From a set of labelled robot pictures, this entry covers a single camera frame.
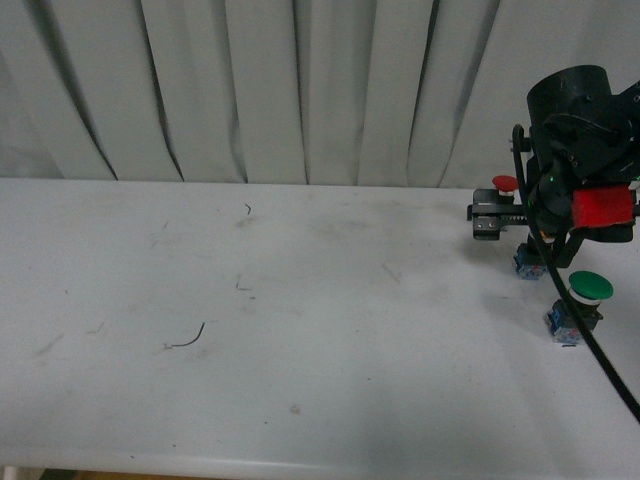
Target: white curtain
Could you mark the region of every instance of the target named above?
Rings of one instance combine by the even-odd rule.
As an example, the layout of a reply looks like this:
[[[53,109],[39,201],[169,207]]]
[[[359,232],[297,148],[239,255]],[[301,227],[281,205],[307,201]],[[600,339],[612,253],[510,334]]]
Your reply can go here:
[[[640,79],[637,0],[0,2],[0,176],[476,187],[526,94]]]

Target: black cylinder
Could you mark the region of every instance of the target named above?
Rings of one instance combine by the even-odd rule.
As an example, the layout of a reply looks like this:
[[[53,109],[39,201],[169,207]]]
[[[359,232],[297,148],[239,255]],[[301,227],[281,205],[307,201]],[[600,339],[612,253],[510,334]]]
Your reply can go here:
[[[527,105],[531,126],[540,128],[551,114],[577,113],[572,111],[572,107],[578,99],[597,104],[609,101],[610,96],[611,87],[604,68],[581,65],[561,70],[541,80],[529,91]]]

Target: black wire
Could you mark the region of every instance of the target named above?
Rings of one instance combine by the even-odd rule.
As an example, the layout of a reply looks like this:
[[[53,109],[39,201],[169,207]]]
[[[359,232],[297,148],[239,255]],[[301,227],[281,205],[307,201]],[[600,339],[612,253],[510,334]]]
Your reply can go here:
[[[522,128],[522,126],[516,125],[515,127],[513,127],[513,161],[516,167],[516,177],[518,179],[518,190],[520,191],[522,209],[524,211],[524,216],[527,219],[529,230],[531,231],[531,237],[533,238],[533,241],[538,248],[540,255],[542,256],[544,263],[547,265],[547,268],[549,269],[549,275],[553,280],[553,284],[555,285],[560,298],[567,307],[569,315],[571,315],[571,318],[578,327],[582,338],[584,338],[585,343],[589,346],[589,349],[591,350],[591,353],[593,353],[593,356],[596,357],[596,360],[602,367],[602,370],[604,370],[604,373],[607,375],[607,378],[611,382],[611,385],[613,385],[613,388],[616,389],[616,392],[618,392],[618,395],[620,395],[622,401],[629,408],[638,423],[640,423],[640,405],[638,404],[638,401],[633,397],[633,394],[631,393],[629,388],[627,388],[622,378],[620,378],[620,375],[618,375],[618,372],[616,371],[613,364],[609,361],[602,348],[600,348],[598,342],[596,342],[596,339],[591,334],[591,330],[589,330],[589,327],[587,327],[587,325],[584,323],[584,320],[582,319],[582,316],[578,311],[578,307],[569,294],[567,287],[564,285],[564,282],[562,281],[562,278],[558,273],[558,269],[556,268],[555,263],[551,258],[551,254],[546,244],[544,243],[544,240],[542,239],[540,229],[533,219],[531,208],[528,202],[528,195],[524,179],[524,169],[522,168],[522,159],[520,157],[520,145],[522,144],[521,141],[523,137],[524,129]]]
[[[202,335],[202,330],[204,330],[204,322],[202,322],[202,326],[200,327],[200,331],[198,332],[198,335],[196,336],[196,338],[194,338],[193,340],[191,340],[188,343],[181,343],[179,345],[176,345],[175,343],[169,345],[170,348],[173,347],[186,347],[187,345],[191,345],[192,343],[195,343],[196,340],[198,340],[200,338],[200,335]]]

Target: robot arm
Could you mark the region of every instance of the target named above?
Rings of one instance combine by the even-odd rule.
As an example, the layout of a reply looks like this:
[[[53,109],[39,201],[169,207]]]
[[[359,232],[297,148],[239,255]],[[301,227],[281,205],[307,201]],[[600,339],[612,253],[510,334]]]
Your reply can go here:
[[[514,153],[533,150],[526,194],[556,266],[566,268],[583,240],[629,242],[640,216],[632,181],[640,180],[640,82],[612,95],[604,69],[557,72],[527,95],[530,138],[514,138]],[[474,192],[467,218],[474,238],[498,240],[505,225],[526,225],[507,192]],[[531,239],[520,254],[536,262]]]

